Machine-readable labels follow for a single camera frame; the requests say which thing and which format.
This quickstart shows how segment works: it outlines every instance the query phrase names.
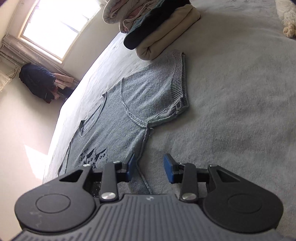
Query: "pink towel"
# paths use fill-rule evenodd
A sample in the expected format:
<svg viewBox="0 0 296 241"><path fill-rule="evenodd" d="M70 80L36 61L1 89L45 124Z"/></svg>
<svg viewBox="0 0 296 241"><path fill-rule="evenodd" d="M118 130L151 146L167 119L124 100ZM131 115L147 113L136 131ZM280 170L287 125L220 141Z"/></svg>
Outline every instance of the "pink towel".
<svg viewBox="0 0 296 241"><path fill-rule="evenodd" d="M120 9L128 0L120 0L119 2L117 2L113 8L111 8L110 12L114 12L118 9Z"/></svg>
<svg viewBox="0 0 296 241"><path fill-rule="evenodd" d="M66 88L65 85L59 84L59 83L57 83L57 82L54 82L54 85L55 85L56 87L59 87L59 88L62 89L62 90Z"/></svg>
<svg viewBox="0 0 296 241"><path fill-rule="evenodd" d="M136 8L130 14L128 14L128 17L125 17L125 19L119 23L120 32L128 33L135 21L150 12L155 7L157 2L158 0L147 1L144 5Z"/></svg>
<svg viewBox="0 0 296 241"><path fill-rule="evenodd" d="M52 92L52 91L51 91L51 93L53 94L55 100L57 100L59 98L59 94L58 93L55 93L55 92Z"/></svg>
<svg viewBox="0 0 296 241"><path fill-rule="evenodd" d="M74 78L69 77L69 76L66 76L66 75L63 75L63 74L57 74L57 73L54 73L53 75L54 75L57 79L59 79L59 80L61 80L61 81L64 81L64 82L73 83L73 81L74 81Z"/></svg>
<svg viewBox="0 0 296 241"><path fill-rule="evenodd" d="M56 79L55 80L55 82L54 82L54 84L61 84L61 85L64 85L64 86L66 86L66 87L72 87L72 83L69 83L69 82L64 82L64 81L62 81L62 80L59 80L59 79Z"/></svg>

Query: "window frame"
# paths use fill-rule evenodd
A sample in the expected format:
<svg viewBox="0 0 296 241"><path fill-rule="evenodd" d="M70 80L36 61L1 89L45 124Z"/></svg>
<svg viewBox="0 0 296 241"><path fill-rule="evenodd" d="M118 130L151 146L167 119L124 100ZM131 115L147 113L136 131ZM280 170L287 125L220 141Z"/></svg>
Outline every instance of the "window frame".
<svg viewBox="0 0 296 241"><path fill-rule="evenodd" d="M38 8L37 5L38 5L39 2L40 2L40 0L36 0L34 2L34 4L32 5L29 13L27 14L27 17L25 18L24 23L22 24L22 27L21 27L20 32L18 34L18 39L21 40L22 42L24 42L29 48L31 48L31 49L33 48L34 51L36 51L39 54L41 54L42 56L46 57L48 60L54 60L56 63L62 65L63 61L66 59L67 55L71 51L71 48L75 44L75 42L78 39L78 37L80 36L80 34L84 31L84 29L87 27L87 25L90 23L90 21L96 16L96 14L101 10L101 5L100 5L100 9L98 10L98 12L96 12L96 14L94 14L90 19L88 19L86 17L86 19L88 19L88 21L82 27L81 31L75 30L75 32L77 32L76 38L73 40L72 44L69 46L69 48L66 51L64 57L63 58L60 58L59 56L57 56L54 53L48 51L47 49L41 47L39 44L35 43L31 39L29 39L29 38L27 38L26 36L23 35L23 33L24 33L24 31L25 31L28 23L30 22L30 20L31 20L33 14L34 14L35 9Z"/></svg>

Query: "white fluffy dog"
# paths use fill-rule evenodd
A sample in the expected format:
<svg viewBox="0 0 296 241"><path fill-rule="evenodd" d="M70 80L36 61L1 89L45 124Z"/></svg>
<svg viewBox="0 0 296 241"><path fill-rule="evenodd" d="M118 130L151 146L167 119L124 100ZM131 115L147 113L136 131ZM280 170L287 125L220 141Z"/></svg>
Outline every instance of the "white fluffy dog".
<svg viewBox="0 0 296 241"><path fill-rule="evenodd" d="M275 0L279 18L282 20L284 35L292 38L296 35L296 5L291 0Z"/></svg>

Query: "rolled beige blanket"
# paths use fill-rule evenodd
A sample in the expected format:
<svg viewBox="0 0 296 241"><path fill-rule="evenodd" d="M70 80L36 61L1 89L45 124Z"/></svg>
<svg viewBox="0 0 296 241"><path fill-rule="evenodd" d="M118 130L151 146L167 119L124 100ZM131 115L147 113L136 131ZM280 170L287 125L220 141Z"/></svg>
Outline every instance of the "rolled beige blanket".
<svg viewBox="0 0 296 241"><path fill-rule="evenodd" d="M169 19L148 35L136 48L140 59L152 60L200 19L198 10L190 4L177 8Z"/></svg>

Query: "dog paw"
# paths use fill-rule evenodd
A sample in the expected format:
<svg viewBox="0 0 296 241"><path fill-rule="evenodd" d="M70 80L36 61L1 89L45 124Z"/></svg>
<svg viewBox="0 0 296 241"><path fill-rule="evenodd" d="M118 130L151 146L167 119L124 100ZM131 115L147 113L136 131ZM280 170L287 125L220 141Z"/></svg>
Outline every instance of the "dog paw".
<svg viewBox="0 0 296 241"><path fill-rule="evenodd" d="M285 36L287 36L288 38L293 38L294 36L294 25L289 24L288 27L285 27L283 30L283 33Z"/></svg>

